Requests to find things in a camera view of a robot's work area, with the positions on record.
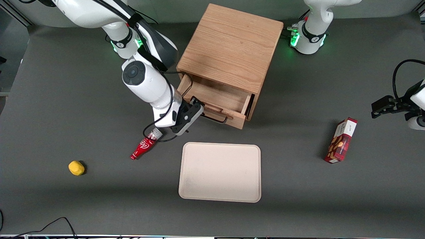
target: red box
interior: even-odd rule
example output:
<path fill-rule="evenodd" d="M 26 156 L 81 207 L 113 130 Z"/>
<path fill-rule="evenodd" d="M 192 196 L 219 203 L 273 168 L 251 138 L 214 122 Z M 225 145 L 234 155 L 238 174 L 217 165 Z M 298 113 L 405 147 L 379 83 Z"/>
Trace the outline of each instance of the red box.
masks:
<path fill-rule="evenodd" d="M 356 125 L 357 120 L 352 118 L 338 123 L 334 138 L 325 157 L 326 162 L 333 164 L 344 160 Z"/>

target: yellow sponge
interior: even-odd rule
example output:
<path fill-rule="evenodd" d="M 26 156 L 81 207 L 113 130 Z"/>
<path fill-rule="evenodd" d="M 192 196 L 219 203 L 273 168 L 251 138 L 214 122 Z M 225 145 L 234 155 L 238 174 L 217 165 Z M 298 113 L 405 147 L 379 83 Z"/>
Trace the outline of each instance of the yellow sponge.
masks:
<path fill-rule="evenodd" d="M 72 161 L 69 165 L 68 165 L 69 171 L 71 171 L 71 173 L 73 175 L 76 176 L 80 176 L 84 173 L 85 168 L 84 166 L 78 162 L 78 161 Z"/>

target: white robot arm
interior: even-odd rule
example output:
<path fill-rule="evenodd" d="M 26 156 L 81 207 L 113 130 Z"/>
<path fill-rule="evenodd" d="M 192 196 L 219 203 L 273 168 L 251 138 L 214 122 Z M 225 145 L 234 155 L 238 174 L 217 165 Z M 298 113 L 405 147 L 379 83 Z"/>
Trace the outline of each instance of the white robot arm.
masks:
<path fill-rule="evenodd" d="M 182 135 L 203 113 L 203 103 L 196 98 L 185 102 L 163 74 L 177 60 L 175 44 L 127 6 L 127 0 L 53 2 L 75 24 L 104 29 L 117 53 L 127 59 L 122 65 L 124 84 L 150 103 L 156 127 L 171 127 Z"/>
<path fill-rule="evenodd" d="M 292 25 L 295 30 L 291 46 L 302 54 L 313 54 L 323 45 L 325 33 L 334 19 L 331 8 L 350 6 L 362 0 L 304 0 L 310 8 L 308 20 L 301 20 Z"/>
<path fill-rule="evenodd" d="M 408 59 L 400 62 L 393 73 L 394 97 L 387 95 L 372 104 L 372 118 L 375 119 L 383 114 L 395 114 L 407 112 L 404 116 L 407 125 L 411 129 L 425 130 L 425 80 L 421 80 L 410 87 L 406 94 L 398 97 L 395 77 L 398 69 L 406 62 L 415 62 L 425 65 L 425 61 Z"/>

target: wooden drawer cabinet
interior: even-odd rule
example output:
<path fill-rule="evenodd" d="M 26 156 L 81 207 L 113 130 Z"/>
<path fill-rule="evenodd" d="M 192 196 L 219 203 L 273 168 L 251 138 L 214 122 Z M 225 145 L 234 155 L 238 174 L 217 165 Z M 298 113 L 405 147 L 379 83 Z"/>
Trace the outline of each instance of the wooden drawer cabinet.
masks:
<path fill-rule="evenodd" d="M 209 4 L 177 70 L 180 93 L 205 103 L 205 114 L 242 129 L 258 100 L 283 23 Z"/>

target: plastic tray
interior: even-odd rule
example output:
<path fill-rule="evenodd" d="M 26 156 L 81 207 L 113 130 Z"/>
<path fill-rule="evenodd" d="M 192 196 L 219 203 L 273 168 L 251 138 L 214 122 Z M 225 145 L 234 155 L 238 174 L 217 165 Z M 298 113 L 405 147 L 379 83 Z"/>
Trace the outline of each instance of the plastic tray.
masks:
<path fill-rule="evenodd" d="M 186 143 L 178 193 L 184 199 L 258 202 L 261 198 L 260 148 Z"/>

